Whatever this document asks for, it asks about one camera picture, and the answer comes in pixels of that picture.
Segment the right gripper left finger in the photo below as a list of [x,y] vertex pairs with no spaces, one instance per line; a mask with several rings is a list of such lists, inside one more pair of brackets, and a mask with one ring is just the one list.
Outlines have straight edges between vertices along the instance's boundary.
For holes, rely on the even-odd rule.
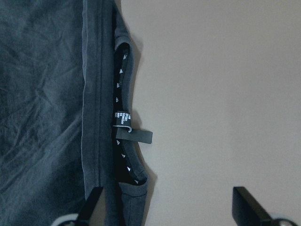
[[80,210],[76,220],[76,226],[88,226],[90,225],[90,220],[92,214],[96,208],[97,202],[102,194],[103,187],[94,187],[88,196],[84,206]]

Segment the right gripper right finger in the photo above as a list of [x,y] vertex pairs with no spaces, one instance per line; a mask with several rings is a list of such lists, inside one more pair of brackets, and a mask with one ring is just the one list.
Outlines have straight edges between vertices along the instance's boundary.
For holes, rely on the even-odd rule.
[[233,187],[232,217],[237,226],[272,226],[270,214],[243,186]]

